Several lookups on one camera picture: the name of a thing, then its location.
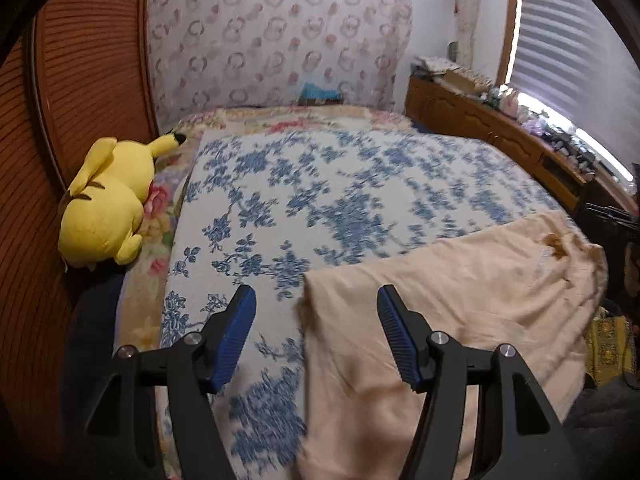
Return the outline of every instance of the wall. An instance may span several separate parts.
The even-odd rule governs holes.
[[[480,0],[472,68],[495,80],[502,57],[509,0]]]
[[[447,46],[456,39],[454,0],[412,0],[414,20],[409,45],[398,63],[394,110],[404,111],[411,63],[415,56],[447,56]]]

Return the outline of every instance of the white blind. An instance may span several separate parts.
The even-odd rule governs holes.
[[[640,71],[591,0],[522,0],[510,84],[640,162]]]

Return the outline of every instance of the pikachu plush toy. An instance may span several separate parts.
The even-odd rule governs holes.
[[[95,268],[113,258],[126,265],[138,255],[143,204],[154,178],[154,159],[177,148],[183,134],[168,133],[149,144],[103,137],[63,198],[58,250],[71,267]]]

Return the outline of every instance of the blue and white bedspread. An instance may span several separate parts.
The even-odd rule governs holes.
[[[206,132],[175,235],[162,346],[224,309],[240,283],[255,289],[255,322],[214,415],[239,479],[285,478],[305,434],[294,310],[305,272],[558,208],[479,140],[330,128],[222,139]],[[179,474],[165,392],[159,402],[169,473]]]

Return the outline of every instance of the wooden wardrobe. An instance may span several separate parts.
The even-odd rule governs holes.
[[[0,433],[42,463],[62,448],[60,371],[81,286],[58,255],[58,202],[95,139],[158,134],[145,13],[146,0],[49,0],[0,66]]]

